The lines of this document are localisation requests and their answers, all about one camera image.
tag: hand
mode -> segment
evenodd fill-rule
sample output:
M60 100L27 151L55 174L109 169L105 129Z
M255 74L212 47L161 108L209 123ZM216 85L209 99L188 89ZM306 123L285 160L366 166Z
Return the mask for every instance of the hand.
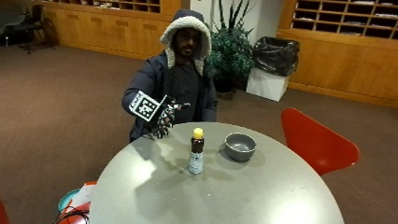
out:
M152 134L160 139L169 134L168 128L173 128L176 110L183 110L189 106L189 103L179 104L172 97L167 96L163 104L163 112L156 127L152 129Z

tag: plant pot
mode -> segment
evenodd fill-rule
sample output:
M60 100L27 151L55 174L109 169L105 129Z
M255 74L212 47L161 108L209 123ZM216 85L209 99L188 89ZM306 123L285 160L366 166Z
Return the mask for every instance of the plant pot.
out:
M215 87L216 87L216 91L219 92L229 92L233 90L235 81L231 79L215 80Z

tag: fur-lined hood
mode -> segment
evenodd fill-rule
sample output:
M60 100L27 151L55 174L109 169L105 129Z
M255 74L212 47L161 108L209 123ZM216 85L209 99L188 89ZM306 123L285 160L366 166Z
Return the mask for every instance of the fur-lined hood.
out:
M212 51L211 31L204 24L203 15L197 11L189 9L179 10L173 22L167 27L161 36L161 43L165 45L168 67L172 68L176 64L176 52L173 51L172 41L176 31L181 28L195 28L201 31L200 49L196 51L193 60L199 73L203 76L204 59L211 55Z

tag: yellow bottle cap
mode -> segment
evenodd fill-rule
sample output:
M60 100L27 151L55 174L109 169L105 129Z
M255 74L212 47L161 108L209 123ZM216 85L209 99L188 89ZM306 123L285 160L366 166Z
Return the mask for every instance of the yellow bottle cap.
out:
M196 139L201 139L203 138L203 129L201 128L196 128L195 129L195 138Z

